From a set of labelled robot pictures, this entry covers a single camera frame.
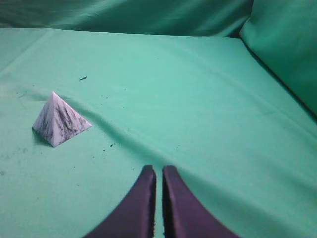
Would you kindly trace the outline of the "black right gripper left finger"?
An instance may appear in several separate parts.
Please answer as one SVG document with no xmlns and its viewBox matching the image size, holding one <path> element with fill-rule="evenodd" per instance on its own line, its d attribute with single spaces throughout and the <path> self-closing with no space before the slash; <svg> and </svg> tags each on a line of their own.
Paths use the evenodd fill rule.
<svg viewBox="0 0 317 238">
<path fill-rule="evenodd" d="M 122 201 L 85 237 L 152 238 L 155 226 L 156 183 L 153 166 L 143 166 Z"/>
</svg>

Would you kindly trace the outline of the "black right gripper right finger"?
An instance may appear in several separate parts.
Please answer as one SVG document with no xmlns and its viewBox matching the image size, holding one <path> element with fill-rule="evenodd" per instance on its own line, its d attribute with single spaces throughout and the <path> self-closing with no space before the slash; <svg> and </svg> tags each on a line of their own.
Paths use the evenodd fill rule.
<svg viewBox="0 0 317 238">
<path fill-rule="evenodd" d="M 162 170 L 162 213 L 166 238 L 237 238 L 196 198 L 175 166 Z"/>
</svg>

